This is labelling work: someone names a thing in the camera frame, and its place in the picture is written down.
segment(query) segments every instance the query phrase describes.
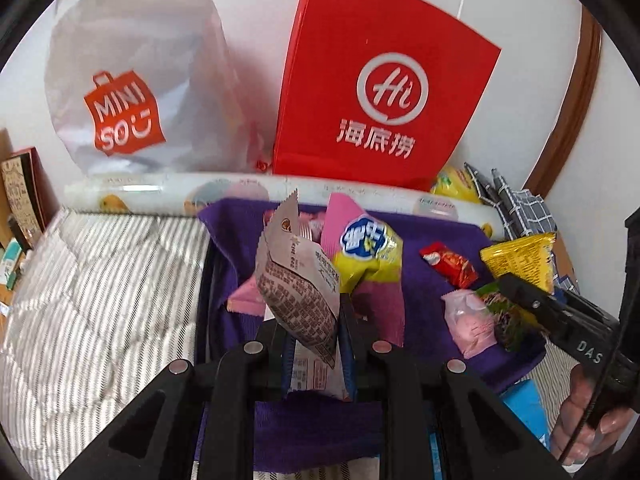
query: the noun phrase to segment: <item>metal screw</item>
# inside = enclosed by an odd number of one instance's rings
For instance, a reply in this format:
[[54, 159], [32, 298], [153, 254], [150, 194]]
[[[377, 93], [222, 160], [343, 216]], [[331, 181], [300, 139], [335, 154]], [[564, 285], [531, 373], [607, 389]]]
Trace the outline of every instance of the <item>metal screw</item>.
[[373, 351], [378, 354], [388, 354], [391, 352], [391, 343], [389, 341], [380, 340], [373, 343], [371, 348], [373, 348]]
[[176, 359], [169, 363], [169, 371], [172, 374], [179, 375], [185, 373], [189, 369], [189, 363], [184, 359]]
[[264, 346], [260, 341], [249, 341], [244, 344], [244, 351], [248, 354], [259, 354], [263, 348]]
[[447, 363], [447, 368], [449, 372], [461, 374], [466, 370], [466, 365], [460, 359], [452, 359]]

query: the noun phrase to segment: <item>shopping bag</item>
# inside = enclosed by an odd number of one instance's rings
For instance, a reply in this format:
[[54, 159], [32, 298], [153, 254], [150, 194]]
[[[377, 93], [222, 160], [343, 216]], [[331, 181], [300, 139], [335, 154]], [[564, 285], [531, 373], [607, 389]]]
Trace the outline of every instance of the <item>shopping bag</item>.
[[67, 1], [45, 90], [85, 173], [254, 169], [261, 141], [211, 0]]
[[428, 190], [499, 53], [423, 0], [300, 0], [274, 173]]

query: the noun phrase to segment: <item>mattress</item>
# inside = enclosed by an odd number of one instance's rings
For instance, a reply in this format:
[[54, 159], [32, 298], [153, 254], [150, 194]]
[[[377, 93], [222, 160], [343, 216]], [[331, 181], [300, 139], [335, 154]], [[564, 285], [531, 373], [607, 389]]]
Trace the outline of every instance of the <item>mattress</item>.
[[59, 476], [169, 362], [193, 361], [208, 241], [195, 218], [57, 214], [0, 348], [0, 422], [34, 480]]

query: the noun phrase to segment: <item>orange logo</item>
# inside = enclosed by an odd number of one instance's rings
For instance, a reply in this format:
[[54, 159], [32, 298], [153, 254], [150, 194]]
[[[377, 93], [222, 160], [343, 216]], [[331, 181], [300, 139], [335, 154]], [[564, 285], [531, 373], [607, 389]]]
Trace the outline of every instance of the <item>orange logo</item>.
[[115, 79], [99, 72], [94, 83], [96, 89], [84, 96], [84, 102], [94, 117], [98, 150], [107, 156], [130, 155], [165, 142], [156, 98], [133, 70]]

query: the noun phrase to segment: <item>human hand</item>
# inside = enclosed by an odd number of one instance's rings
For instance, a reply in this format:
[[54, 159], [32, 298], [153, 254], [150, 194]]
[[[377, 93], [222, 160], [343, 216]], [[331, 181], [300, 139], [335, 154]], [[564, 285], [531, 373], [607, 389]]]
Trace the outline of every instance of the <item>human hand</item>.
[[[585, 377], [582, 365], [576, 365], [571, 370], [571, 393], [562, 403], [558, 420], [556, 420], [556, 425], [551, 433], [551, 453], [556, 458], [560, 457], [569, 442], [571, 434], [591, 400], [592, 393], [593, 383]], [[564, 465], [582, 462], [588, 456], [594, 456], [609, 449], [617, 442], [633, 414], [634, 412], [629, 408], [616, 408], [603, 416], [598, 426], [603, 439], [594, 449], [591, 449], [591, 446], [594, 443], [596, 432], [585, 424], [572, 450], [564, 460]]]

